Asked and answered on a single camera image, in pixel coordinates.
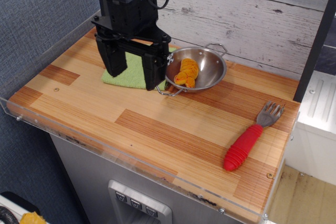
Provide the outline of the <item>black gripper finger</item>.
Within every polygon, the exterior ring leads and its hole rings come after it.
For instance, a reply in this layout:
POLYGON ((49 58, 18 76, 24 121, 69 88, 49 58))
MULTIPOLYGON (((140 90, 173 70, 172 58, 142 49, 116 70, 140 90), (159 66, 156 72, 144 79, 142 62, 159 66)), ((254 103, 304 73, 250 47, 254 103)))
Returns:
POLYGON ((145 52, 142 56, 145 87, 148 91, 153 90, 165 80, 169 55, 159 52, 145 52))
POLYGON ((96 35, 99 54, 109 75, 116 77, 127 68, 125 51, 120 49, 115 40, 96 35))

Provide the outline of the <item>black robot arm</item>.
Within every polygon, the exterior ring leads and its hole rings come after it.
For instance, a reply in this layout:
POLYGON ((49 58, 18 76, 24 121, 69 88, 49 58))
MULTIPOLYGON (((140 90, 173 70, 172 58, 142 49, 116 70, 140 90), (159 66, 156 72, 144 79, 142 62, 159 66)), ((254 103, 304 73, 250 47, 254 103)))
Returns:
POLYGON ((157 0, 101 0, 96 26, 96 43, 108 73, 116 77, 127 68, 126 54, 140 56, 147 90, 164 79, 171 37, 158 28, 157 0))

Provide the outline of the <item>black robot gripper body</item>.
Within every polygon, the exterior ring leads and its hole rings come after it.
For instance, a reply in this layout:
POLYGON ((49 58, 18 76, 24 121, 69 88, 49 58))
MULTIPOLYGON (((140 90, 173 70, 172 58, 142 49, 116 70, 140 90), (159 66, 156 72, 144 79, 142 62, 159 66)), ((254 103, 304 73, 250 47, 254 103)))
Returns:
POLYGON ((115 40, 120 49, 142 57, 145 52, 168 54, 170 36, 158 28, 157 0, 102 0, 100 17, 92 22, 96 35, 115 40))

